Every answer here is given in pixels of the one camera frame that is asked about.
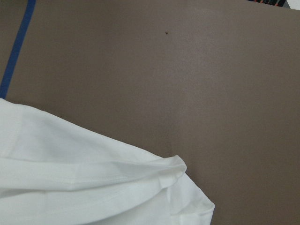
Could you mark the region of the white printed long-sleeve shirt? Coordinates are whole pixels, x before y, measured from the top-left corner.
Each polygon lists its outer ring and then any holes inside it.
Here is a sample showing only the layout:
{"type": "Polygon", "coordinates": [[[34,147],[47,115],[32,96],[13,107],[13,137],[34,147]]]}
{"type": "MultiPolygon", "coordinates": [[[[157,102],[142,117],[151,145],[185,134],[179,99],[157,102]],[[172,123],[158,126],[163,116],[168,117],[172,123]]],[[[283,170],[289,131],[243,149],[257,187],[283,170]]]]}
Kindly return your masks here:
{"type": "Polygon", "coordinates": [[[215,205],[186,169],[179,156],[0,102],[3,225],[208,225],[215,205]]]}

